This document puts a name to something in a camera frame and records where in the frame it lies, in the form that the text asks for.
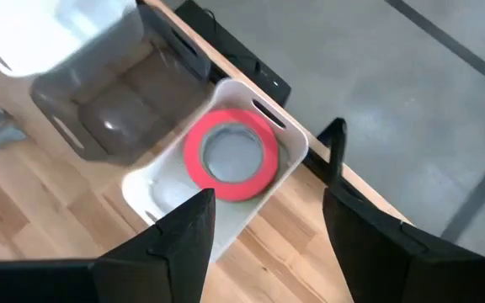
wood grain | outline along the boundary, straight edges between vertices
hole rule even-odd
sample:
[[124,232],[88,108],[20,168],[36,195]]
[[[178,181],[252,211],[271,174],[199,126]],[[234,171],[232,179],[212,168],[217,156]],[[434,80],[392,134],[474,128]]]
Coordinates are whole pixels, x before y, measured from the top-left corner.
[[[147,2],[169,16],[229,76],[248,83],[276,106],[163,3]],[[0,150],[0,259],[95,257],[146,229],[124,201],[121,179],[154,159],[185,124],[132,167],[85,162],[32,103],[29,81],[0,74],[0,107],[29,135],[27,141]],[[326,156],[324,146],[306,134],[312,148]],[[403,218],[347,166],[344,176],[379,208]],[[323,189],[299,166],[217,264],[211,264],[203,301],[351,301],[323,223]]]

roll of tape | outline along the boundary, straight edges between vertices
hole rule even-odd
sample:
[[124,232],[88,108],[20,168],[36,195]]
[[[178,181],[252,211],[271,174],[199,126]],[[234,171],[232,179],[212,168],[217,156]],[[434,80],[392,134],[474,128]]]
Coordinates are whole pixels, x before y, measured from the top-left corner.
[[278,171],[278,142],[258,114],[244,109],[211,111],[190,130],[184,164],[202,189],[244,201],[262,192]]

red tape roll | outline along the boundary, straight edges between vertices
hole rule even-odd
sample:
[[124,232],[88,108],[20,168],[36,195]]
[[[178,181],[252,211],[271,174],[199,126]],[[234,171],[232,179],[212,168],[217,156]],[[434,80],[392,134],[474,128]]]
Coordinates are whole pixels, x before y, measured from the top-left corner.
[[[201,159],[203,140],[222,124],[242,124],[260,140],[263,160],[255,174],[238,183],[227,183],[212,176]],[[184,142],[184,164],[192,180],[202,189],[215,189],[216,197],[228,201],[244,201],[262,192],[278,171],[278,142],[273,130],[258,114],[244,109],[211,111],[190,130]]]

gray concrete floor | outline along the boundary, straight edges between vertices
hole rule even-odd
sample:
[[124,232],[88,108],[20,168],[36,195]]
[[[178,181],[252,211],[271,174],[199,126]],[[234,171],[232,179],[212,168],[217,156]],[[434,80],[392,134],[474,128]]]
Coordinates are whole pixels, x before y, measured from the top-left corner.
[[[198,0],[293,88],[317,134],[348,122],[346,162],[439,236],[485,174],[485,77],[383,0]],[[409,0],[485,60],[485,2]],[[485,254],[485,206],[459,239]]]

wooden surface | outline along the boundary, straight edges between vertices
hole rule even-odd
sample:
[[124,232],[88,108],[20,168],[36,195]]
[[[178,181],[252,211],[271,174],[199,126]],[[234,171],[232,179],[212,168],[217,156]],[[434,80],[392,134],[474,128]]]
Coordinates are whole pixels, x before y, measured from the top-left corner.
[[[162,3],[148,2],[164,10],[231,77],[253,85]],[[28,87],[28,81],[0,74],[0,107],[18,119],[30,137],[0,151],[0,259],[94,257],[147,228],[120,192],[121,178],[132,167],[79,158],[33,105]],[[133,168],[150,162],[177,131]],[[324,155],[323,146],[309,139]],[[378,207],[401,217],[348,167],[344,176]],[[351,301],[322,219],[323,188],[299,166],[210,266],[203,301]]]

